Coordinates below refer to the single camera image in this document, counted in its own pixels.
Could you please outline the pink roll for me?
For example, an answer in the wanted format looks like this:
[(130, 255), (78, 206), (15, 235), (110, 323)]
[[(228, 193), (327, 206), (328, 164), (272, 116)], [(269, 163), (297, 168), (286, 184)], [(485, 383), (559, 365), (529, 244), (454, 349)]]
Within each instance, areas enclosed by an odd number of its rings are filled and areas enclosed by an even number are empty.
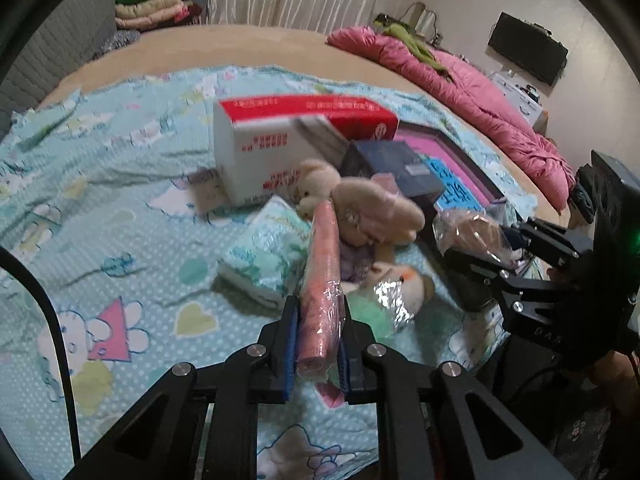
[(308, 259), (300, 290), (298, 374), (326, 374), (337, 354), (343, 322), (340, 232), (330, 200), (314, 208)]

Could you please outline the dark floral pillow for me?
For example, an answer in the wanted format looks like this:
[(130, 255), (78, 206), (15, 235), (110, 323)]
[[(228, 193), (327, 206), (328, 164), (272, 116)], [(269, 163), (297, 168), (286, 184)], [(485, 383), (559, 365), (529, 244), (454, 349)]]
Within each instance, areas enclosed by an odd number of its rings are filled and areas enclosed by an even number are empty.
[(93, 53), (92, 58), (94, 60), (102, 58), (102, 56), (107, 55), (107, 53), (128, 47), (130, 44), (134, 44), (140, 38), (141, 32), (138, 32), (137, 30), (116, 30), (112, 36), (109, 36), (102, 42), (102, 44), (100, 44), (96, 49), (96, 52)]

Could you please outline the grey quilted headboard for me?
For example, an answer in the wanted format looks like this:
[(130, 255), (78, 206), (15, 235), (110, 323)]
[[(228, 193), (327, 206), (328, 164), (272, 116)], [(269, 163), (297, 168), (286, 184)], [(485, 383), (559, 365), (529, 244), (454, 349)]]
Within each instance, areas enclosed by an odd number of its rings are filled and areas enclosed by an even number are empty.
[(116, 32), (115, 0), (63, 0), (17, 55), (1, 83), (1, 133), (13, 113), (37, 107)]

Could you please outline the cluttered side table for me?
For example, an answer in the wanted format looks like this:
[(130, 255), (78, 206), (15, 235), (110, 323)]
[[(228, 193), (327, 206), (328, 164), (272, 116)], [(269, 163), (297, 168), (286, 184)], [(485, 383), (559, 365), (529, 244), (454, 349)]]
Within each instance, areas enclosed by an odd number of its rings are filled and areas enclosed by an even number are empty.
[(373, 19), (373, 27), (382, 30), (391, 24), (398, 24), (407, 29), (410, 34), (418, 37), (429, 44), (440, 44), (442, 34), (437, 26), (437, 14), (435, 11), (427, 9), (421, 1), (411, 3), (400, 18), (393, 18), (390, 14), (379, 13)]

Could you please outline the black wall television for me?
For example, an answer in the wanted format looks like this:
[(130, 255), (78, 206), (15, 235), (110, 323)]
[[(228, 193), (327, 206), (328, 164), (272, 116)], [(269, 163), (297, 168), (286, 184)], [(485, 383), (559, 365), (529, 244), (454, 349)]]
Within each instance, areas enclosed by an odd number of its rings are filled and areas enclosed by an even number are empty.
[(492, 29), (488, 47), (548, 86), (555, 85), (568, 58), (567, 47), (548, 29), (504, 12)]

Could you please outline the beige bunny plush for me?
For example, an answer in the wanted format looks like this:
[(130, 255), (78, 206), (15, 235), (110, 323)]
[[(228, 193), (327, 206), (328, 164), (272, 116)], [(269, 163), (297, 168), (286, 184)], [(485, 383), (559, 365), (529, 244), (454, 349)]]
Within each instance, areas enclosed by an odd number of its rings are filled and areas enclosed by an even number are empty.
[(398, 191), (391, 174), (343, 177), (321, 159), (298, 165), (296, 211), (310, 220), (318, 203), (332, 203), (340, 233), (341, 278), (364, 280), (378, 261), (393, 262), (394, 248), (416, 240), (425, 226), (421, 208)]

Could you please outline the teal cartoon bedsheet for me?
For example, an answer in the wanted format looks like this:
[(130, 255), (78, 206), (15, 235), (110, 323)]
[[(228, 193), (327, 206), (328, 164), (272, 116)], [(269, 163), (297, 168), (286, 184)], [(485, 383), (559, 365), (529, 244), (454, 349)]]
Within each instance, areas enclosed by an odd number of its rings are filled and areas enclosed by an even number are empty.
[[(14, 113), (1, 142), (1, 247), (38, 278), (70, 332), (84, 454), (172, 364), (221, 362), (279, 317), (217, 273), (259, 207), (235, 209), (224, 196), (214, 104), (265, 94), (365, 96), (445, 133), (524, 218), (538, 206), (497, 151), (433, 98), (283, 68), (144, 76)], [(436, 296), (390, 346), (425, 364), (484, 364), (506, 338), (499, 309), (464, 313), (423, 246), (396, 255), (434, 278)], [(58, 376), (40, 309), (1, 271), (1, 429), (35, 479), (73, 467)], [(258, 479), (347, 479), (378, 459), (374, 406), (342, 405), (331, 379), (298, 378), (287, 404), (260, 408)]]

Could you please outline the tan bed blanket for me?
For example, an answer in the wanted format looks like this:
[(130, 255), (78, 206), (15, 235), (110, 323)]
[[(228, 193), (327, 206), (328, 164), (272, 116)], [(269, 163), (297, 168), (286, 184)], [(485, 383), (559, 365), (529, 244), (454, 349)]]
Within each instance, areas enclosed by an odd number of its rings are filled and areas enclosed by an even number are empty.
[[(204, 25), (157, 30), (143, 35), (129, 47), (81, 66), (62, 79), (44, 100), (52, 104), (77, 88), (96, 90), (133, 76), (161, 75), (187, 68), (229, 64), (248, 67), (275, 65), (308, 76), (357, 81), (430, 96), (403, 76), (366, 58), (330, 46), (326, 38), (328, 36), (318, 32), (250, 25)], [(498, 148), (487, 136), (485, 138), (488, 145)], [(506, 166), (514, 171), (518, 183), (537, 196), (538, 216), (548, 221), (566, 223), (570, 216), (568, 204), (564, 210), (556, 211), (523, 170), (500, 148), (498, 150)]]

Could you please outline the red white tissue box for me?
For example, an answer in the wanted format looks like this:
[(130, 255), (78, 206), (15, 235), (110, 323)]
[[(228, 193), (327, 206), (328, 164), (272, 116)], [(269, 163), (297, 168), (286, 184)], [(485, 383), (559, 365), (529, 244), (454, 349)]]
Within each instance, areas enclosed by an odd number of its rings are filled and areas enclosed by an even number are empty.
[(216, 170), (235, 206), (288, 195), (307, 158), (337, 167), (349, 143), (392, 140), (398, 117), (361, 96), (281, 94), (218, 101), (213, 108)]

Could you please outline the mint tissue pack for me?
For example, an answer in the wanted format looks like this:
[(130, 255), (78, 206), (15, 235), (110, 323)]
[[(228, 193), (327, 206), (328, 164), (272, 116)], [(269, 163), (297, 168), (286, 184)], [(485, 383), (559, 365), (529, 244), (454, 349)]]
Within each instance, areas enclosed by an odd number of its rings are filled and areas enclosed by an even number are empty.
[(304, 274), (310, 224), (273, 196), (218, 260), (218, 275), (258, 304), (282, 308)]

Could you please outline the pink quilt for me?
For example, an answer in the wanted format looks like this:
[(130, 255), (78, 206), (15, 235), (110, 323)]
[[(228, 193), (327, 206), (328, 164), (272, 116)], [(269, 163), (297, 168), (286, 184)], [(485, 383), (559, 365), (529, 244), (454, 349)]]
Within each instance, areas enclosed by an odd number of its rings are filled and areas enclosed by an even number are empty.
[(471, 64), (429, 48), (450, 73), (454, 81), (449, 82), (415, 58), (401, 41), (368, 26), (334, 30), (326, 43), (375, 62), (426, 91), (494, 142), (536, 184), (556, 211), (565, 209), (575, 186), (572, 167), (556, 146), (536, 133), (502, 92)]

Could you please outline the white drawer cabinet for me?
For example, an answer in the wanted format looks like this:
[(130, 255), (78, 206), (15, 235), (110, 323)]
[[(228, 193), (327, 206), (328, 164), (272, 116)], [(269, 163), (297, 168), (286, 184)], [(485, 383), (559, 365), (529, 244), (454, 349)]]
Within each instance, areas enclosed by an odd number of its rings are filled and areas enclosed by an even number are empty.
[(489, 80), (502, 92), (506, 100), (523, 116), (536, 133), (546, 133), (548, 114), (542, 105), (527, 92), (527, 88), (502, 73), (491, 74)]

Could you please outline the green garment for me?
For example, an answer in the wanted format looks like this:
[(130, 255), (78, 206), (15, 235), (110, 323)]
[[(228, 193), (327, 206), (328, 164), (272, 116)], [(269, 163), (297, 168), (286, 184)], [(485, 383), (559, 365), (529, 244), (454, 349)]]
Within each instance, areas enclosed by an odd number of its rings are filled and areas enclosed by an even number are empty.
[(385, 36), (390, 36), (401, 41), (409, 52), (421, 63), (430, 66), (439, 76), (444, 77), (449, 82), (454, 81), (446, 67), (437, 61), (437, 58), (435, 58), (435, 55), (426, 44), (413, 36), (404, 25), (398, 22), (385, 22), (384, 24), (380, 23), (380, 26)]

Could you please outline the dark blue small box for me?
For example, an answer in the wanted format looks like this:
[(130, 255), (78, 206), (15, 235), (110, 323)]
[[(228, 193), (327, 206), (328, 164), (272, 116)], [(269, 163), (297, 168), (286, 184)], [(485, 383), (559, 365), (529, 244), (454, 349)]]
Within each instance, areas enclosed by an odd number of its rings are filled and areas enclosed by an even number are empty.
[(444, 185), (426, 162), (404, 142), (367, 140), (349, 144), (340, 166), (343, 177), (390, 174), (398, 190), (421, 208), (432, 206)]

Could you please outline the green fluffy ball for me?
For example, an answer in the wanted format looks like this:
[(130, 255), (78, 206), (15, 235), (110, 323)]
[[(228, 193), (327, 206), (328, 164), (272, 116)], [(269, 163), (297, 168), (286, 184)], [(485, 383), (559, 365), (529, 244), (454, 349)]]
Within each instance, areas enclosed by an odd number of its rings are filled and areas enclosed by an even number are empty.
[(350, 292), (346, 299), (352, 319), (368, 324), (376, 340), (394, 338), (396, 330), (390, 311), (382, 307), (372, 296)]

